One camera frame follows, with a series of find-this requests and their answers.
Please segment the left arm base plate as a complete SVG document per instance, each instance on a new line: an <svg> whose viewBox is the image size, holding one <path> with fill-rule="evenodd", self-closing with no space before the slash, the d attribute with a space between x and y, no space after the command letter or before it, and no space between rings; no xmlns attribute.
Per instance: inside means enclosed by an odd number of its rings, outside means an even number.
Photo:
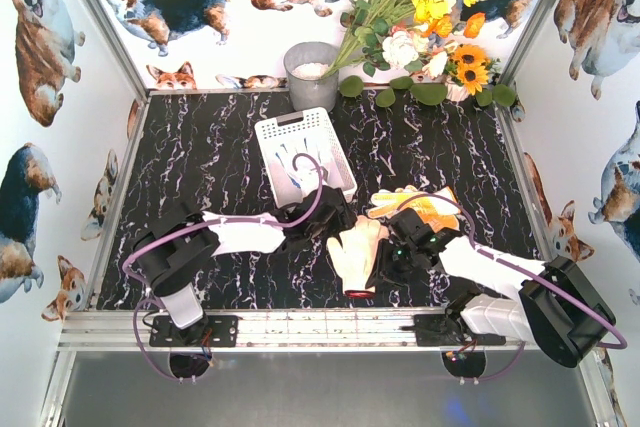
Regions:
<svg viewBox="0 0 640 427"><path fill-rule="evenodd" d="M195 324L179 329L170 316L154 319L151 347L235 347L239 318L234 315L205 315Z"/></svg>

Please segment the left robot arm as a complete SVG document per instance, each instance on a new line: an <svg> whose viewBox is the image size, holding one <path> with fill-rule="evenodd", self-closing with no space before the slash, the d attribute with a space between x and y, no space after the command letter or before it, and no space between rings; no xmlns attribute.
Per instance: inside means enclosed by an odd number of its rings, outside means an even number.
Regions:
<svg viewBox="0 0 640 427"><path fill-rule="evenodd" d="M227 254L289 254L355 226L339 188L323 186L302 202L259 215L197 211L181 203L133 241L123 267L138 270L173 325L189 330L205 318L192 281L209 259Z"/></svg>

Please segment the blue dotted glove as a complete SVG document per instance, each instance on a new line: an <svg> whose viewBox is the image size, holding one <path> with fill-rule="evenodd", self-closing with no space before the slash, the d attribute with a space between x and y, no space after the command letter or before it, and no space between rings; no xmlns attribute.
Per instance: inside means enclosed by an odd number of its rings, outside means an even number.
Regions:
<svg viewBox="0 0 640 427"><path fill-rule="evenodd" d="M330 151L323 143L310 137L281 142L276 148L275 156L289 182L300 191L302 197L314 192L319 186L317 167L321 171L322 184L328 184L332 160Z"/></svg>

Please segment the white perforated storage basket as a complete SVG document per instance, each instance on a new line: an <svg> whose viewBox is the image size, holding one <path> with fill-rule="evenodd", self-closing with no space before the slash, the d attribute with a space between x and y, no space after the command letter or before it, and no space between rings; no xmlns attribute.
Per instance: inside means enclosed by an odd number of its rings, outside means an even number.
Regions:
<svg viewBox="0 0 640 427"><path fill-rule="evenodd" d="M301 202L318 186L353 199L357 184L325 108L259 121L255 133L278 207Z"/></svg>

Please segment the beige knit glove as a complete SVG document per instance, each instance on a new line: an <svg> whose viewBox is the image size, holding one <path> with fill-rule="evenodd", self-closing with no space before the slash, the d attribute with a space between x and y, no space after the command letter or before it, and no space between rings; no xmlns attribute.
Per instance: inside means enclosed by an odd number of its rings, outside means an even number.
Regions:
<svg viewBox="0 0 640 427"><path fill-rule="evenodd" d="M378 220L359 215L353 228L327 239L332 266L342 281L343 294L353 299L370 299L374 287L366 283L373 271L380 240L389 230Z"/></svg>

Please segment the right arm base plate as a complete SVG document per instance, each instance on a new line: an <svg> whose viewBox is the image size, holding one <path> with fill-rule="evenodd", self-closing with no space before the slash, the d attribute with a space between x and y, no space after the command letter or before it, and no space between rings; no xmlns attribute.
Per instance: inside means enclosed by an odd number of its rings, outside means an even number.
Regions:
<svg viewBox="0 0 640 427"><path fill-rule="evenodd" d="M506 338L495 334L473 333L460 318L450 318L445 314L418 314L413 316L413 324L402 326L402 331L412 332L419 347L461 346L503 346Z"/></svg>

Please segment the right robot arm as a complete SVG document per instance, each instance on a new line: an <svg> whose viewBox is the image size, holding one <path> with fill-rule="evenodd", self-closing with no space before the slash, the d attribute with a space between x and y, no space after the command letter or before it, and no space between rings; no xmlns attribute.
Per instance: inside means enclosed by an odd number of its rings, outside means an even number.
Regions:
<svg viewBox="0 0 640 427"><path fill-rule="evenodd" d="M367 287L400 287L427 272L474 283L446 306L438 327L444 333L534 344L574 368L616 332L613 312L569 258L543 262L507 254L457 229L432 227L412 209L393 216L389 230L378 244Z"/></svg>

